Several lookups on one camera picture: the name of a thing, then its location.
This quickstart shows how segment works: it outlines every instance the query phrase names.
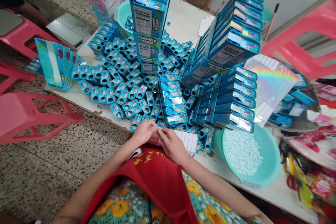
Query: blue plastic bowl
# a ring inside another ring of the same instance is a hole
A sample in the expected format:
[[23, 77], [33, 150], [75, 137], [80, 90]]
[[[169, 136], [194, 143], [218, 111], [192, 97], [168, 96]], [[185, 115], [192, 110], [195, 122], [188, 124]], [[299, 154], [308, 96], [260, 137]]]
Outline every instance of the blue plastic bowl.
[[267, 128], [261, 128], [254, 125], [254, 139], [259, 145], [260, 156], [263, 157], [257, 172], [252, 176], [245, 176], [237, 172], [226, 156], [224, 146], [224, 132], [229, 129], [216, 130], [214, 134], [215, 148], [218, 150], [220, 157], [231, 168], [232, 172], [239, 178], [240, 182], [252, 188], [263, 188], [270, 184], [279, 174], [280, 171], [280, 153], [278, 145]]
[[127, 17], [132, 16], [131, 5], [129, 1], [123, 2], [114, 11], [114, 20], [119, 24], [120, 34], [123, 39], [133, 35], [133, 32], [125, 28]]

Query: hand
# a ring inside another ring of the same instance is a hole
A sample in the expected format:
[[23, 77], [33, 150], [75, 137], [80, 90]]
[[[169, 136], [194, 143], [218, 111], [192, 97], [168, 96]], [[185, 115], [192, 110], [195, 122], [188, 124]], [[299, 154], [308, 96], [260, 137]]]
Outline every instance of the hand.
[[176, 135], [174, 130], [168, 128], [158, 129], [162, 142], [160, 146], [166, 155], [177, 165], [183, 165], [189, 158], [189, 154], [184, 147], [182, 140]]
[[158, 126], [153, 120], [143, 121], [137, 126], [132, 139], [137, 143], [137, 146], [140, 147], [146, 143], [151, 135], [157, 130]]

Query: white candy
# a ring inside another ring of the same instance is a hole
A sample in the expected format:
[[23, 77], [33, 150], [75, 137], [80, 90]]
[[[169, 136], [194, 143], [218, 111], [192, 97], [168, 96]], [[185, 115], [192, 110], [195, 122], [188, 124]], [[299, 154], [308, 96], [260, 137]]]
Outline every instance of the white candy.
[[245, 176], [254, 175], [263, 161], [254, 135], [246, 131], [226, 130], [224, 149], [232, 167]]

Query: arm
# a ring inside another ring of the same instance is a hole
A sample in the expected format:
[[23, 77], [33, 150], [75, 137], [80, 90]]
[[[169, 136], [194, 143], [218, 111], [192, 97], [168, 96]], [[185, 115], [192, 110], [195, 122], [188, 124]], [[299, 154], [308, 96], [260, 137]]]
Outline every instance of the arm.
[[52, 224], [78, 224], [98, 187], [119, 167], [124, 165], [133, 152], [146, 143], [158, 126], [153, 120], [139, 124], [134, 135], [124, 143], [101, 167], [99, 167], [71, 198], [64, 204]]
[[194, 178], [209, 194], [226, 204], [246, 220], [259, 217], [265, 223], [272, 223], [263, 212], [249, 202], [233, 186], [190, 157], [185, 150], [183, 142], [173, 130], [167, 128], [159, 129], [159, 134], [162, 138], [161, 145], [167, 156], [176, 164], [182, 165], [185, 172]]

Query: person's right hand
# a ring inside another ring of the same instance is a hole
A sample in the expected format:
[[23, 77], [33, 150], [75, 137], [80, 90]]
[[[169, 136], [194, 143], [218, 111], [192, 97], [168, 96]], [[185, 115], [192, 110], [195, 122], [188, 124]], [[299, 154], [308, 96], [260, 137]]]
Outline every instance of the person's right hand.
[[190, 156], [184, 147], [182, 140], [176, 135], [174, 130], [168, 128], [158, 129], [162, 142], [160, 146], [166, 155], [177, 165], [183, 165]]

